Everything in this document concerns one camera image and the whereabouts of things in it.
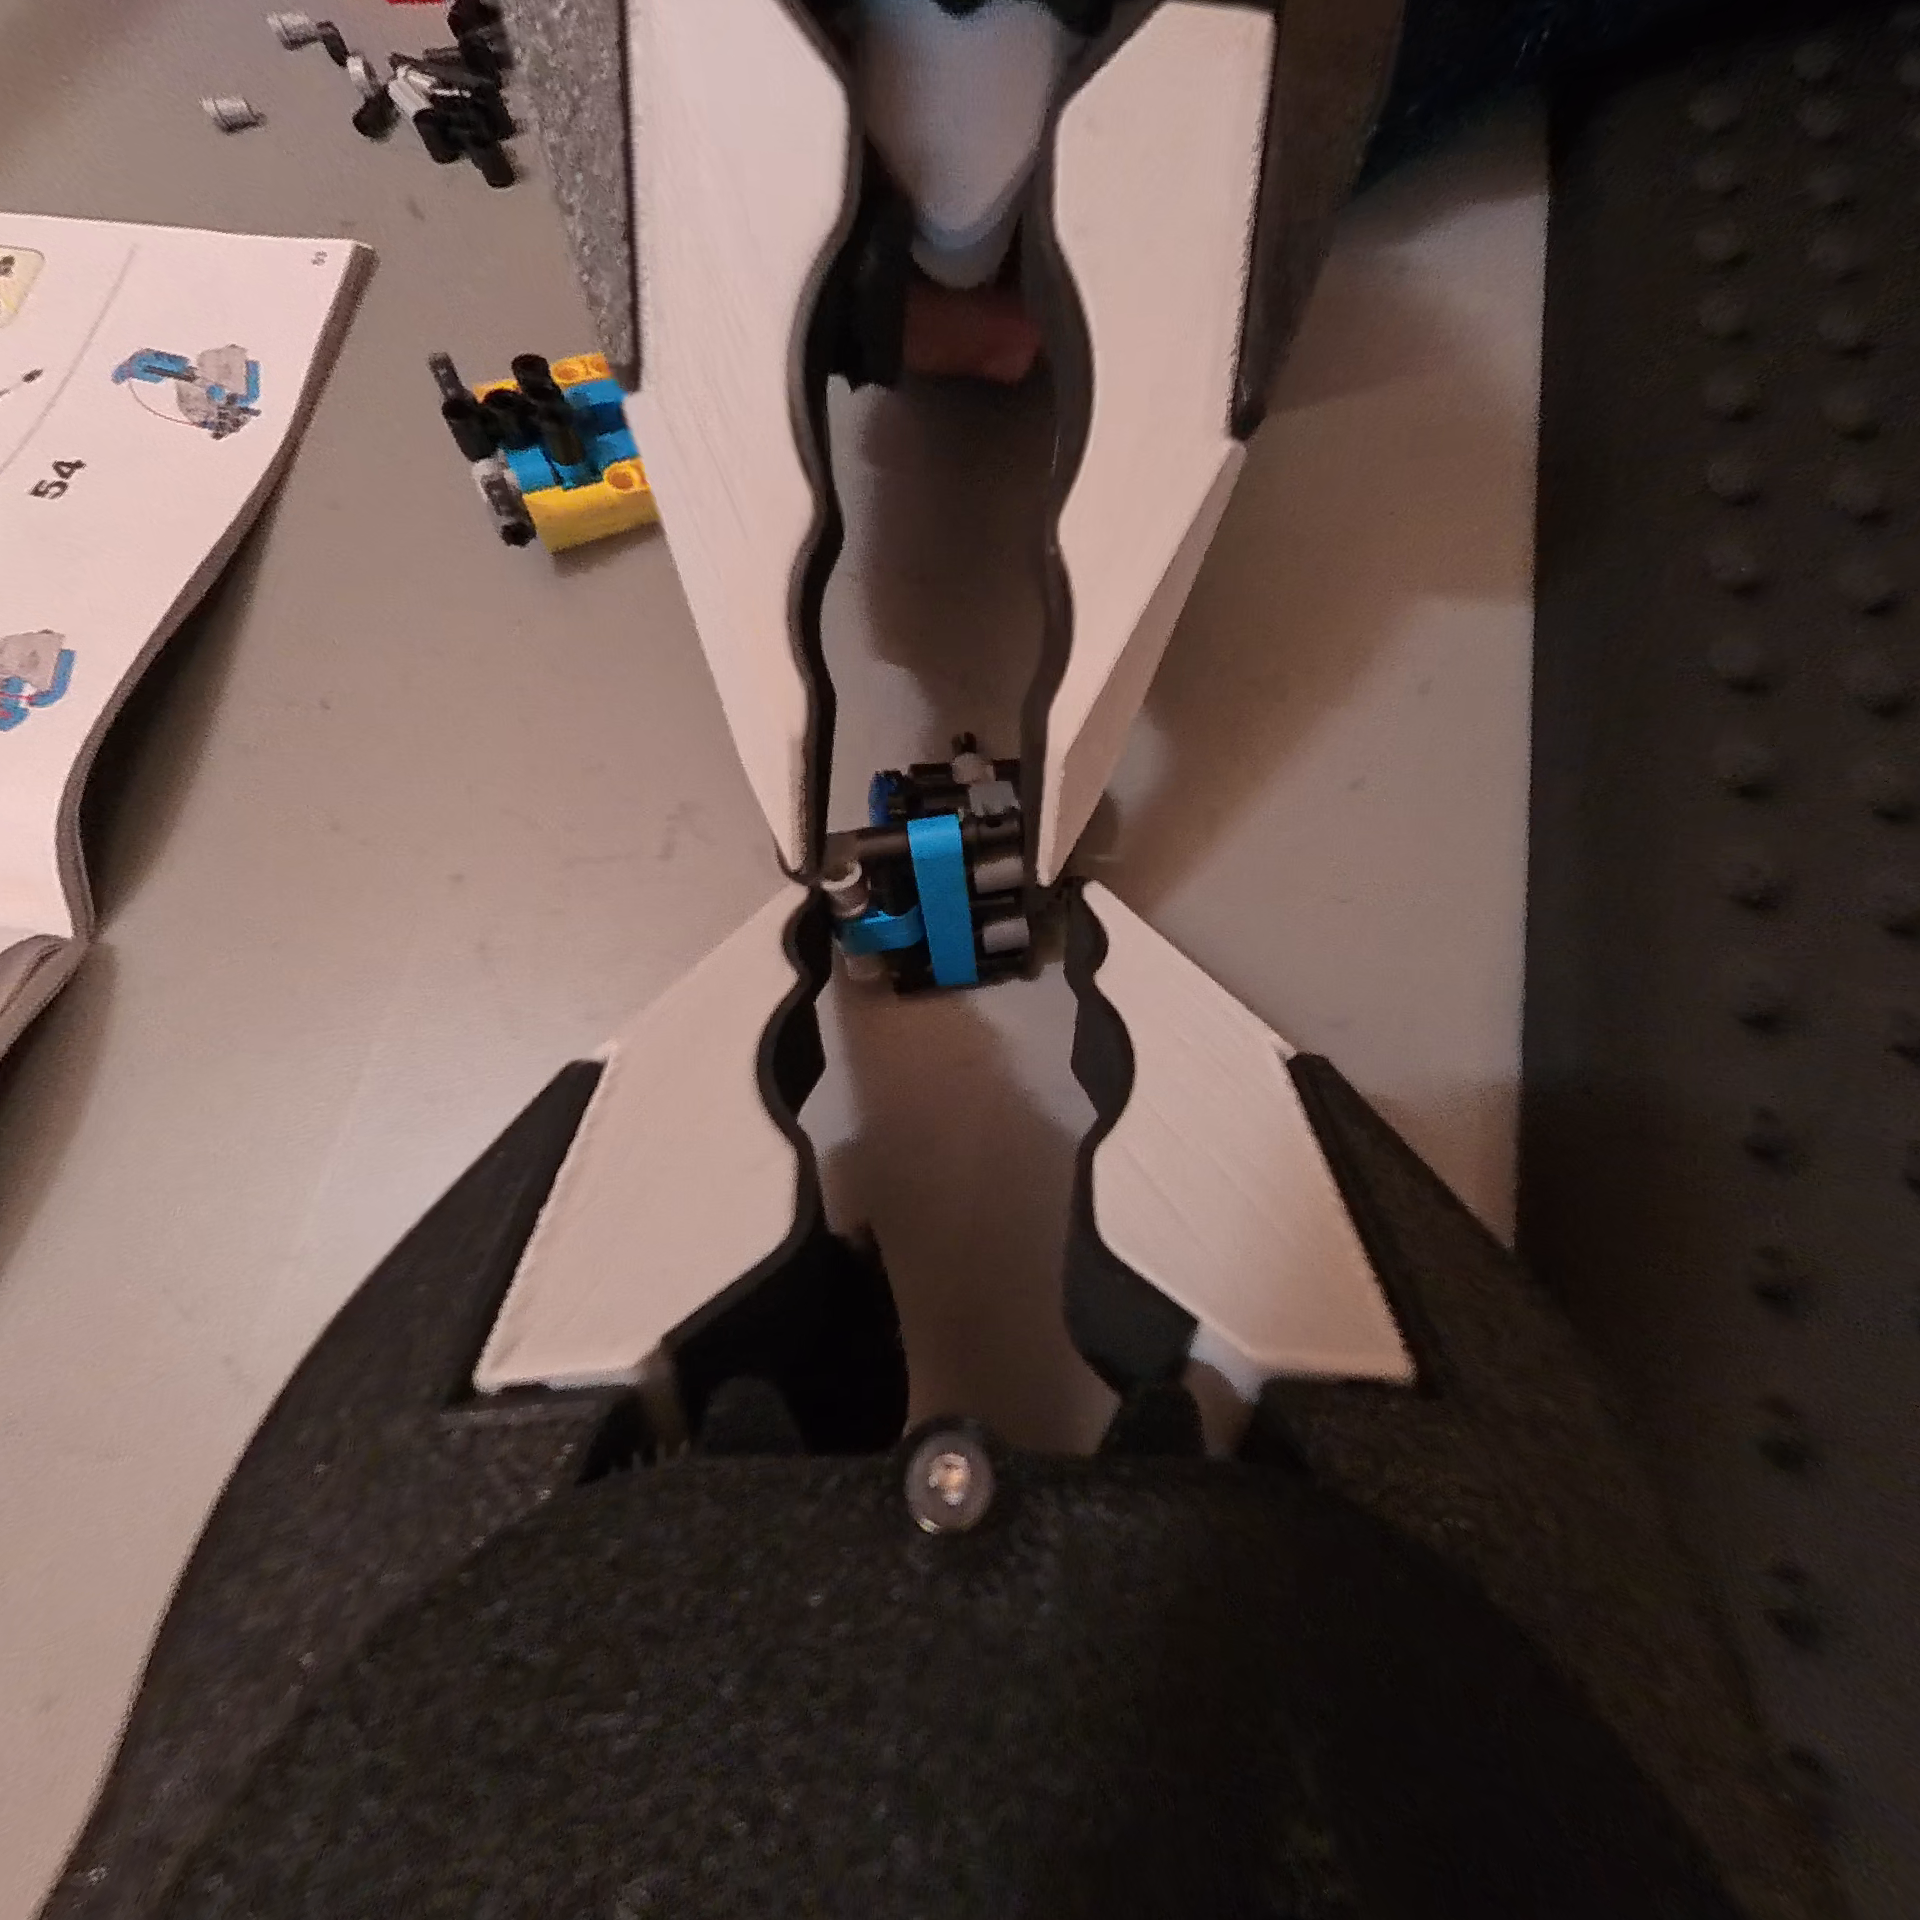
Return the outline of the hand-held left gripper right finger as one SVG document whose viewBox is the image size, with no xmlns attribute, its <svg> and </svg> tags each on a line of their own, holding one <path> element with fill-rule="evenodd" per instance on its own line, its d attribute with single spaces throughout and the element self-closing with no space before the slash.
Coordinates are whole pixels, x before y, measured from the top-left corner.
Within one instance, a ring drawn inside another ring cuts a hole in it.
<svg viewBox="0 0 1920 1920">
<path fill-rule="evenodd" d="M 1107 885 L 1067 908 L 1070 1072 L 1091 1101 L 1064 1318 L 1120 1393 L 1189 1358 L 1272 1378 L 1414 1384 L 1417 1363 L 1276 1028 Z"/>
</svg>

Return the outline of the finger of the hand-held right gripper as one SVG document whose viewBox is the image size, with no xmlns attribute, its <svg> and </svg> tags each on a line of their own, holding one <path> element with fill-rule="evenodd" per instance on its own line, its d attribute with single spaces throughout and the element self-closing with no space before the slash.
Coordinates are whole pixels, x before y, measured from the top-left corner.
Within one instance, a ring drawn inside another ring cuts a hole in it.
<svg viewBox="0 0 1920 1920">
<path fill-rule="evenodd" d="M 1064 872 L 1107 789 L 1243 464 L 1272 40 L 1266 5 L 1158 4 L 1055 120 L 1045 215 L 1091 398 L 1055 533 L 1067 653 L 1040 729 L 1039 878 Z"/>
<path fill-rule="evenodd" d="M 648 472 L 730 742 L 789 875 L 823 858 L 836 698 L 823 587 L 828 268 L 858 203 L 843 63 L 800 4 L 628 4 Z"/>
</svg>

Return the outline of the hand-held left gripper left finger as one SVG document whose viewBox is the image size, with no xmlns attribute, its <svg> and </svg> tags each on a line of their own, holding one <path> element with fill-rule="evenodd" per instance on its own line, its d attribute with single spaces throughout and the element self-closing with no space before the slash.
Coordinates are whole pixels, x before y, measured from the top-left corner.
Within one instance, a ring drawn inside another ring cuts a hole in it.
<svg viewBox="0 0 1920 1920">
<path fill-rule="evenodd" d="M 825 1069 L 825 978 L 823 901 L 784 885 L 593 1055 L 475 1393 L 634 1384 L 804 1245 L 823 1206 L 800 1111 Z"/>
</svg>

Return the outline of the yellow blue brick assembly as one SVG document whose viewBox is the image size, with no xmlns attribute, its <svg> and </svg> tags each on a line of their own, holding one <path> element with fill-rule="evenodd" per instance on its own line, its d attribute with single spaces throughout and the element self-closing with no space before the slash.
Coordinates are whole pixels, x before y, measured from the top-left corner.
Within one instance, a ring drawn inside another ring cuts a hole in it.
<svg viewBox="0 0 1920 1920">
<path fill-rule="evenodd" d="M 504 546 L 558 556 L 659 518 L 628 395 L 603 352 L 521 352 L 508 379 L 471 384 L 437 348 L 427 372 Z"/>
</svg>

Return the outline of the black blue brick assembly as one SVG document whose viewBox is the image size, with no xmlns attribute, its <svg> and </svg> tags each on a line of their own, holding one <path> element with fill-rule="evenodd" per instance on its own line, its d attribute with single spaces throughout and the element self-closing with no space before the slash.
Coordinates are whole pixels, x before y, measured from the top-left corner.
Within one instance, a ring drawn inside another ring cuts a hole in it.
<svg viewBox="0 0 1920 1920">
<path fill-rule="evenodd" d="M 828 828 L 804 878 L 845 975 L 898 997 L 1035 975 L 1086 887 L 1039 875 L 1039 795 L 1040 754 L 997 758 L 973 731 L 948 758 L 879 768 L 866 819 Z"/>
</svg>

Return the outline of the grey desk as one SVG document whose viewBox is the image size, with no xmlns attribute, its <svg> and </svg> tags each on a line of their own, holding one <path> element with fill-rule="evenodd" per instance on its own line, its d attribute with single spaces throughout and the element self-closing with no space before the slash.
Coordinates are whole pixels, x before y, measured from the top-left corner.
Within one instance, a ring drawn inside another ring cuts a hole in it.
<svg viewBox="0 0 1920 1920">
<path fill-rule="evenodd" d="M 269 4 L 4 4 L 4 209 L 356 235 L 300 455 L 89 786 L 102 940 L 4 1072 L 4 1915 L 114 1752 L 207 1507 L 356 1284 L 777 872 L 659 540 L 505 553 L 434 411 L 592 347 L 505 191 L 349 129 Z M 1091 872 L 1514 1210 L 1534 98 L 1369 189 Z"/>
</svg>

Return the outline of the person's right hand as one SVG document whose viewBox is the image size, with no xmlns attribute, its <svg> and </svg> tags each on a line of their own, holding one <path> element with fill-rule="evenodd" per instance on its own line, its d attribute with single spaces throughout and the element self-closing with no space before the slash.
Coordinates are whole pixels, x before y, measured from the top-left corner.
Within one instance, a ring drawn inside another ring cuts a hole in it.
<svg viewBox="0 0 1920 1920">
<path fill-rule="evenodd" d="M 1017 285 L 944 288 L 912 278 L 900 320 L 900 372 L 917 379 L 1025 381 L 1045 355 L 1040 324 Z"/>
</svg>

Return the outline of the pile of loose brick parts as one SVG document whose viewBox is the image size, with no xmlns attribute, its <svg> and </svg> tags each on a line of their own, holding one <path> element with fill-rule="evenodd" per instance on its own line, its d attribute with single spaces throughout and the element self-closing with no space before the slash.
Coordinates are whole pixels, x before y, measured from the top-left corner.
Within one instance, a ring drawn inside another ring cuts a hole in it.
<svg viewBox="0 0 1920 1920">
<path fill-rule="evenodd" d="M 488 189 L 518 179 L 505 81 L 517 56 L 504 4 L 445 4 L 445 43 L 375 59 L 326 17 L 263 17 L 284 52 L 321 50 L 353 90 L 349 125 L 367 140 L 411 129 L 434 166 L 471 166 Z"/>
</svg>

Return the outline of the building instruction booklet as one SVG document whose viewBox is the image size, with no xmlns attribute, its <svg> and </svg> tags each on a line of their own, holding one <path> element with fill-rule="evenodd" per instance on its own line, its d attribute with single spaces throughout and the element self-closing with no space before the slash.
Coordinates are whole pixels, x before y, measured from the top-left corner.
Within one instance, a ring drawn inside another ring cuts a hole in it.
<svg viewBox="0 0 1920 1920">
<path fill-rule="evenodd" d="M 371 252 L 4 215 L 4 1049 L 93 940 L 81 795 L 272 499 Z"/>
</svg>

